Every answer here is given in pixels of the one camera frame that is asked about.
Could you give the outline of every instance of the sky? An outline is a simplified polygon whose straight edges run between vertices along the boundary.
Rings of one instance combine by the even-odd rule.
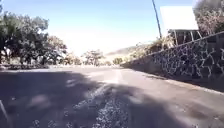
[[[161,6],[193,6],[196,0],[155,0],[163,33]],[[48,32],[69,51],[104,53],[159,37],[151,0],[3,0],[3,11],[49,20]]]

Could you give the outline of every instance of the stone wall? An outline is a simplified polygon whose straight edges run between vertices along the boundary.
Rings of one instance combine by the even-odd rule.
[[[195,79],[220,77],[224,75],[224,32],[148,55],[125,66],[147,69],[152,62],[170,75]]]

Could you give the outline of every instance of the utility pole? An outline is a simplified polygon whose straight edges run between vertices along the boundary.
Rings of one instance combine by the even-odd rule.
[[[159,36],[160,36],[160,38],[162,38],[162,32],[161,32],[161,27],[160,27],[160,23],[159,23],[158,12],[156,10],[156,5],[155,5],[155,1],[154,0],[152,0],[152,4],[153,4],[153,7],[154,7],[154,10],[155,10],[155,13],[156,13],[156,20],[157,20],[158,29],[159,29]]]

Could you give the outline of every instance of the white sign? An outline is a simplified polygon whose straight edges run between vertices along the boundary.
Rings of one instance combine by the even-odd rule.
[[[160,10],[167,30],[198,30],[191,6],[164,6]]]

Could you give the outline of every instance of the asphalt road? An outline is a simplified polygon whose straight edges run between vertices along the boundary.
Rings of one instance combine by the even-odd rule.
[[[224,128],[224,94],[130,69],[0,72],[0,100],[13,128]]]

